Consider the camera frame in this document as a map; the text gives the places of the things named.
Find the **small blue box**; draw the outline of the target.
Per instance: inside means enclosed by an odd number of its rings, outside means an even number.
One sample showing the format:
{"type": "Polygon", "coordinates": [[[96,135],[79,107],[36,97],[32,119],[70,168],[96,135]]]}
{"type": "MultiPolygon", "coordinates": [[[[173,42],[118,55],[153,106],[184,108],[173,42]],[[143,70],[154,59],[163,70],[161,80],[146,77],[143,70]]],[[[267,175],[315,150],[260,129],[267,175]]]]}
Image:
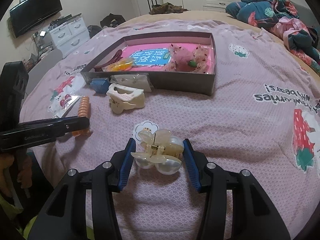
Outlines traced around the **small blue box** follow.
{"type": "Polygon", "coordinates": [[[108,78],[95,78],[95,79],[92,79],[89,86],[97,94],[106,94],[110,86],[110,82],[108,78]]]}

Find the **cream white hair claw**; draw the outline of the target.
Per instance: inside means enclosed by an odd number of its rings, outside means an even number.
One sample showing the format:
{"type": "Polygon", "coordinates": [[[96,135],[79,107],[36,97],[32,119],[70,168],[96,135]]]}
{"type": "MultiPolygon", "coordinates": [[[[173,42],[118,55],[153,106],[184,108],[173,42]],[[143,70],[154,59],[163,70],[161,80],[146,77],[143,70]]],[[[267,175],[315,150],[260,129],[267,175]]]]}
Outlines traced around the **cream white hair claw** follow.
{"type": "Polygon", "coordinates": [[[143,89],[112,83],[106,95],[110,97],[110,106],[115,114],[121,114],[124,110],[145,107],[145,94],[143,89]]]}

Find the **dark red hair clip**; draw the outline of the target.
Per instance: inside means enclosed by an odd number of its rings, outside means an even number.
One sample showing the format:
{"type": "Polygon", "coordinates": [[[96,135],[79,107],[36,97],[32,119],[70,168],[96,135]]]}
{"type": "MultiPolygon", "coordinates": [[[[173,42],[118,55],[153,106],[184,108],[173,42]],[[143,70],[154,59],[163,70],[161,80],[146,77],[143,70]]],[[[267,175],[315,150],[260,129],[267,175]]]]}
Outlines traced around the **dark red hair clip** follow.
{"type": "Polygon", "coordinates": [[[111,65],[111,64],[113,64],[113,63],[116,63],[116,62],[118,62],[119,60],[121,60],[121,59],[123,58],[123,57],[122,57],[122,54],[123,54],[123,51],[122,51],[121,49],[118,50],[110,60],[108,60],[107,62],[105,62],[105,63],[103,63],[103,64],[98,64],[98,65],[96,65],[96,66],[94,67],[94,70],[95,70],[96,72],[102,72],[104,67],[107,67],[107,66],[109,66],[109,65],[111,65]]]}

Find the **pearl flower hair claw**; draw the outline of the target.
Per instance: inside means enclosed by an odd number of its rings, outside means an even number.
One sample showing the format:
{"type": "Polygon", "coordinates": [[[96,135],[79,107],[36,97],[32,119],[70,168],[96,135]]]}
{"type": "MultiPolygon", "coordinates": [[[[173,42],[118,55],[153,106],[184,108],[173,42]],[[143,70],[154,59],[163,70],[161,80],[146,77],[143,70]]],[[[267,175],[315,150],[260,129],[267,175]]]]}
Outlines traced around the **pearl flower hair claw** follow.
{"type": "Polygon", "coordinates": [[[183,140],[172,135],[167,129],[154,133],[142,130],[138,133],[142,140],[142,152],[131,152],[136,164],[142,169],[155,167],[163,175],[173,175],[182,166],[183,140]]]}

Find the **white flower earrings card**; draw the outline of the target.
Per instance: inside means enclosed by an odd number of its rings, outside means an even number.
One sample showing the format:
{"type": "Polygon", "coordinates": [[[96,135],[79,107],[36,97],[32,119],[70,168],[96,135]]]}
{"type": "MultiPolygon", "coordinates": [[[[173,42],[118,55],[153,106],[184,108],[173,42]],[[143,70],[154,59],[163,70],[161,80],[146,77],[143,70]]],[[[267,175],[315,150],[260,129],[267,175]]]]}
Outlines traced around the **white flower earrings card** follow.
{"type": "Polygon", "coordinates": [[[153,85],[148,74],[123,74],[112,75],[111,83],[117,83],[122,86],[143,89],[144,92],[152,92],[153,85]]]}

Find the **pink fluffy strawberry clip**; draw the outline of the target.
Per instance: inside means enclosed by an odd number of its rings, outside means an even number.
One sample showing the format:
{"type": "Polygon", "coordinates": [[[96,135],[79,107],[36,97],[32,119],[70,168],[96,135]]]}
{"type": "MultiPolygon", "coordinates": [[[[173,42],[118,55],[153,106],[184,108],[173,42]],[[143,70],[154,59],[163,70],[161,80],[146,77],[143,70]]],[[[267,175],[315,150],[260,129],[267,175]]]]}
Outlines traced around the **pink fluffy strawberry clip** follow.
{"type": "Polygon", "coordinates": [[[194,72],[197,67],[195,57],[191,51],[183,46],[171,44],[169,46],[171,59],[167,64],[167,71],[170,72],[194,72]]]}

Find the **white drawer cabinet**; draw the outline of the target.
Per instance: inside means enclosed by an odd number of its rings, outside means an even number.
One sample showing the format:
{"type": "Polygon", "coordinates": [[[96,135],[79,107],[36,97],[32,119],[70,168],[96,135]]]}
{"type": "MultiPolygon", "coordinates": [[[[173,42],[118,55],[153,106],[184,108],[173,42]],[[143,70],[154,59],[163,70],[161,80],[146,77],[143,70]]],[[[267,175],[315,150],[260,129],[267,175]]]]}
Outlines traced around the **white drawer cabinet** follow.
{"type": "Polygon", "coordinates": [[[48,30],[44,36],[46,43],[51,43],[53,49],[61,51],[63,59],[89,39],[89,31],[82,14],[75,15],[63,24],[48,30]]]}

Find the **pink strawberry bear blanket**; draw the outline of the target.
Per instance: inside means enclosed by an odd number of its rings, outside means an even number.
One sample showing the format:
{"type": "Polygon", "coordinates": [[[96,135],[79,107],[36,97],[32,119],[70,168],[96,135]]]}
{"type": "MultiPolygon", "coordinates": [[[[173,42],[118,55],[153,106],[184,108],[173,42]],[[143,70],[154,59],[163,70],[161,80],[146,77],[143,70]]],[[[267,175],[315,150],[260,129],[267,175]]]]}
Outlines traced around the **pink strawberry bear blanket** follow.
{"type": "Polygon", "coordinates": [[[69,88],[83,67],[120,38],[160,31],[213,35],[217,69],[214,94],[154,90],[144,108],[112,112],[108,97],[79,90],[91,102],[91,135],[68,134],[34,148],[44,175],[57,185],[71,168],[87,171],[122,150],[144,121],[189,139],[225,170],[250,170],[296,237],[319,204],[319,85],[281,45],[260,31],[217,21],[160,21],[104,29],[56,64],[26,98],[22,122],[51,118],[59,88],[69,88]]]}

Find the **orange yellow hair clips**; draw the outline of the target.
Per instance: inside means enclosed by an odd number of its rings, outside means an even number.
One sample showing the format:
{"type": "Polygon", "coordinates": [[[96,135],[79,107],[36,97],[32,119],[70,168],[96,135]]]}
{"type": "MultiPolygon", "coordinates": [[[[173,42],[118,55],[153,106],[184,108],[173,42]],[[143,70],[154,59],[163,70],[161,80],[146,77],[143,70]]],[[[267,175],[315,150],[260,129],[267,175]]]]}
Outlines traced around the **orange yellow hair clips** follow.
{"type": "Polygon", "coordinates": [[[128,57],[125,59],[121,59],[115,63],[109,64],[106,67],[103,67],[102,70],[104,72],[118,72],[118,71],[123,71],[126,69],[130,69],[132,65],[134,64],[135,59],[128,57]]]}

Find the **black bag on floor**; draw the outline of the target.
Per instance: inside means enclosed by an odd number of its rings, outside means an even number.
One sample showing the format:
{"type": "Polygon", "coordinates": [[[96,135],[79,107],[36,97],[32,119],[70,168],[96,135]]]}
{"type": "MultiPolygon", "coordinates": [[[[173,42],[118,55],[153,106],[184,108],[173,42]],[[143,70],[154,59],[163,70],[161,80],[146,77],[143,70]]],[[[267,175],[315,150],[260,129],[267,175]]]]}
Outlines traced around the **black bag on floor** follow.
{"type": "Polygon", "coordinates": [[[102,28],[104,27],[115,28],[125,22],[126,20],[125,18],[123,18],[122,15],[115,15],[110,13],[102,21],[100,21],[100,25],[102,28]]]}

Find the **pink book in tray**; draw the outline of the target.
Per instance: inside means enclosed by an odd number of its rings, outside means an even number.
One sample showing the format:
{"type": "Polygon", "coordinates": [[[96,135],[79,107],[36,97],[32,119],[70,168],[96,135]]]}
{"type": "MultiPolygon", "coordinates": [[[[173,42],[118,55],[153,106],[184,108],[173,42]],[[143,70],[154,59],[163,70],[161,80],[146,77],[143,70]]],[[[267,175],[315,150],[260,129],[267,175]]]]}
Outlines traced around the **pink book in tray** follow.
{"type": "MultiPolygon", "coordinates": [[[[206,74],[213,74],[215,70],[215,51],[212,45],[202,45],[194,43],[153,43],[125,46],[121,49],[123,51],[122,59],[131,57],[135,59],[134,64],[130,69],[124,71],[147,71],[147,72],[163,72],[163,67],[170,61],[169,46],[177,44],[193,51],[196,46],[204,46],[209,48],[209,69],[206,74]]],[[[103,59],[99,64],[103,64],[108,60],[103,59]]]]}

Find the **olive clothing on bed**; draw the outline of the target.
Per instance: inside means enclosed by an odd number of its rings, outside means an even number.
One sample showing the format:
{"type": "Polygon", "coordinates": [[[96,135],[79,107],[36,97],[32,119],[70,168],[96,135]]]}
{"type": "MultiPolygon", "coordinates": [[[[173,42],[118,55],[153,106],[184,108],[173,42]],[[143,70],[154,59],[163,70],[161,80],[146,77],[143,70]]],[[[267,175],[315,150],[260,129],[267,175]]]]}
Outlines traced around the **olive clothing on bed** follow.
{"type": "Polygon", "coordinates": [[[157,4],[152,7],[149,11],[149,15],[159,15],[159,14],[181,14],[188,11],[182,6],[173,5],[169,2],[164,4],[157,4]]]}

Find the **tan bed cover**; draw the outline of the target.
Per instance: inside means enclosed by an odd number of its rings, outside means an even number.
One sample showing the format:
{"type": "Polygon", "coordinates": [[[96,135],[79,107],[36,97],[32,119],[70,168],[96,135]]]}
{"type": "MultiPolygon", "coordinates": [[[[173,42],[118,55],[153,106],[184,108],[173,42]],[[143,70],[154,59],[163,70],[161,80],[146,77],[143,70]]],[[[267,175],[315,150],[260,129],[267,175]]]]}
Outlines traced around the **tan bed cover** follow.
{"type": "MultiPolygon", "coordinates": [[[[159,14],[159,15],[142,15],[135,17],[133,19],[130,19],[126,21],[125,23],[121,24],[121,27],[126,27],[128,25],[135,25],[140,23],[153,23],[158,21],[164,21],[164,20],[182,20],[182,21],[207,21],[207,20],[214,20],[223,22],[225,24],[234,25],[241,29],[251,29],[256,33],[259,33],[261,29],[251,26],[249,24],[246,24],[244,22],[241,22],[239,20],[236,20],[232,18],[231,15],[225,13],[225,12],[216,12],[216,11],[185,11],[181,14],[159,14]]],[[[305,64],[300,58],[293,55],[291,52],[287,50],[287,48],[284,46],[283,41],[278,38],[277,36],[273,35],[270,32],[266,32],[274,42],[280,44],[281,47],[283,47],[288,54],[290,54],[295,61],[300,65],[300,67],[303,70],[306,70],[306,72],[319,84],[319,75],[307,64],[305,64]]]]}

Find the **grey headboard cushion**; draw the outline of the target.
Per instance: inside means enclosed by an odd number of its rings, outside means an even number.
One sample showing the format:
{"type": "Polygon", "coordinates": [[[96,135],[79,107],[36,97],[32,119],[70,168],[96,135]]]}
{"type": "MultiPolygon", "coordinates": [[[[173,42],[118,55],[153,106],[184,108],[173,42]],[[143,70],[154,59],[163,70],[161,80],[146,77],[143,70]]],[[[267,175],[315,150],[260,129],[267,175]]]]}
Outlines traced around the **grey headboard cushion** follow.
{"type": "Polygon", "coordinates": [[[317,31],[319,31],[319,22],[317,21],[317,18],[314,16],[313,12],[302,5],[298,5],[297,3],[292,2],[292,4],[295,6],[295,8],[298,11],[299,19],[307,27],[312,27],[317,31]]]}

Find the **black wall television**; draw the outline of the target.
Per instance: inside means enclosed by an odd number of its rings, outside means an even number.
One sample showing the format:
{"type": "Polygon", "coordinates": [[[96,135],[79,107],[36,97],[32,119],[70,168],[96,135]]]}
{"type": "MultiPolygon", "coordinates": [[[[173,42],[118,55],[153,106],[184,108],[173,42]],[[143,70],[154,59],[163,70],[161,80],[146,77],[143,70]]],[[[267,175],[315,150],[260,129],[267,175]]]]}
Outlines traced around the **black wall television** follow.
{"type": "Polygon", "coordinates": [[[10,9],[15,37],[19,37],[62,10],[60,0],[24,0],[10,9]]]}

